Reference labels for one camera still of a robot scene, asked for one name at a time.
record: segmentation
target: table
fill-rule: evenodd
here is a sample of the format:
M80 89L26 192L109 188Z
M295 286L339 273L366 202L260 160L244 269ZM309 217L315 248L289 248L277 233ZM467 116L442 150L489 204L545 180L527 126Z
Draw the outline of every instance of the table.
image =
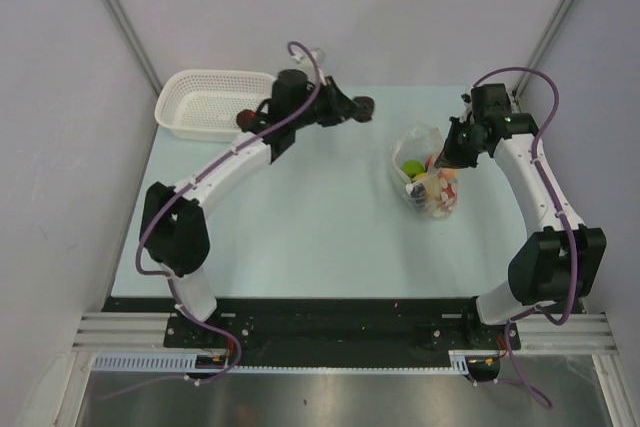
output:
M526 240L509 184L485 154L459 175L457 210L444 221L415 215L393 190L390 147L417 121L448 132L463 86L345 88L376 101L374 121L311 126L270 167L249 178L208 219L204 268L216 296L468 297L506 279ZM135 205L111 295L168 297L140 276L134 253L144 193L188 177L225 149L160 128ZM145 253L147 268L154 264Z

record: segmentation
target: bag of fruit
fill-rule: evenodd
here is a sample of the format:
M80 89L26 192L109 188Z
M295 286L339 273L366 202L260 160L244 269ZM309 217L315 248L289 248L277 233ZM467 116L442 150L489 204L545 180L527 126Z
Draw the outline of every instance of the bag of fruit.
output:
M436 169L442 151L440 131L416 124L391 147L391 178L396 190L415 212L446 219L458 200L458 171Z

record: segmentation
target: robotic arm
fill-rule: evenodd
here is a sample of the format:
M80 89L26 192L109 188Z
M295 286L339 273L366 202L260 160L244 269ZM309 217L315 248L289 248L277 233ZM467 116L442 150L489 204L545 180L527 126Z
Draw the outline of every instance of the robotic arm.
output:
M331 127L349 119L368 122L374 102L369 97L353 100L344 95L332 77L325 77L313 103L300 115L279 128L271 129L291 116L309 100L313 84L299 70L284 70L273 83L271 98L258 109L237 116L242 133L232 143L231 152L175 186L159 182L146 194L141 236L160 209L182 188L193 185L164 214L145 243L149 255L172 279L179 298L196 319L206 320L216 309L216 299L202 265L209 253L206 219L214 205L253 172L275 162L295 142L296 131L307 125ZM256 134L266 134L250 145Z
M451 117L451 128L436 167L477 165L487 152L506 175L524 217L529 239L509 264L508 280L476 300L483 324L503 324L531 309L567 300L571 258L568 232L556 212L562 206L576 241L578 270L576 297L591 291L602 260L606 238L602 229L587 228L560 190L541 143L532 156L538 133L530 114L516 113L504 84L485 84L462 96L461 118ZM545 185L540 169L546 173Z

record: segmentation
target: green fruit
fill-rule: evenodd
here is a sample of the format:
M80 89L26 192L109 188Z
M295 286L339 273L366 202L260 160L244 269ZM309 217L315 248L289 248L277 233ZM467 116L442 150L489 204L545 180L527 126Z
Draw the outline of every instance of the green fruit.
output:
M413 179L416 175L424 172L424 165L418 160L407 160L400 169L407 174L407 177Z

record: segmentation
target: metal floor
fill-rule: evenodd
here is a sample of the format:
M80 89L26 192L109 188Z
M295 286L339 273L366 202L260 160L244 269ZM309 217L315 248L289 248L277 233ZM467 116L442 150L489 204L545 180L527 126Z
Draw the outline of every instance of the metal floor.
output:
M521 388L473 388L460 376L235 374L193 387L166 381L102 395L157 374L92 374L78 427L610 426L591 357L521 358L555 404L539 407ZM509 362L501 377L513 377Z

